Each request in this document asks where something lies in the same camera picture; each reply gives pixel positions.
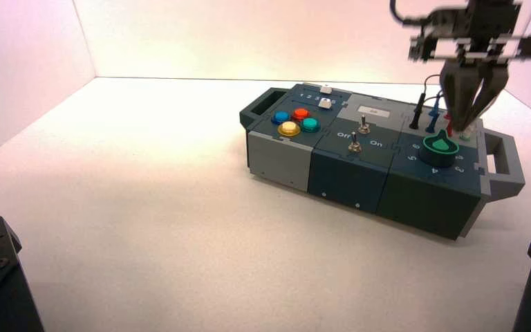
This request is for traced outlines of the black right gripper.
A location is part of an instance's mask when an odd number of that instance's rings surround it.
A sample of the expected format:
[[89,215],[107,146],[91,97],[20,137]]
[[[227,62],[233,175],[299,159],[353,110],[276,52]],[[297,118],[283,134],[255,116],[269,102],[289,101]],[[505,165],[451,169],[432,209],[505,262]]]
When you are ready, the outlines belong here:
[[[470,128],[499,96],[509,79],[506,63],[531,60],[531,35],[513,34],[520,10],[515,1],[469,1],[464,8],[441,7],[407,19],[420,27],[409,59],[445,61],[440,86],[454,131]],[[487,64],[462,65],[481,62]]]

